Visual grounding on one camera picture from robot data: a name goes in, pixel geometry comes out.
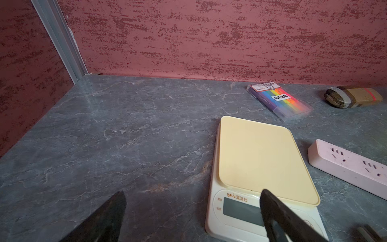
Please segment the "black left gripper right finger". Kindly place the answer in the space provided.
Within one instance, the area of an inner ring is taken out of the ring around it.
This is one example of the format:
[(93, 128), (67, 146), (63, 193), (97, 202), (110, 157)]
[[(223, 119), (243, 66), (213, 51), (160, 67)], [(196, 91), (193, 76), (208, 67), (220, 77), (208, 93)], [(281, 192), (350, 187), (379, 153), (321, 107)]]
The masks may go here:
[(270, 242), (327, 241), (267, 189), (261, 192), (260, 207)]

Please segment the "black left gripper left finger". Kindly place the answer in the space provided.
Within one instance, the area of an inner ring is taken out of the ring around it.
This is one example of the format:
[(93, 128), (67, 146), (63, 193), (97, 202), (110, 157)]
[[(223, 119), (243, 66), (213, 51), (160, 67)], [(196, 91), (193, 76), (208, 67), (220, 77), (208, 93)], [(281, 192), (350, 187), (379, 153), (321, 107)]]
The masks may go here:
[(61, 241), (117, 242), (120, 237), (126, 205), (124, 192), (116, 192)]

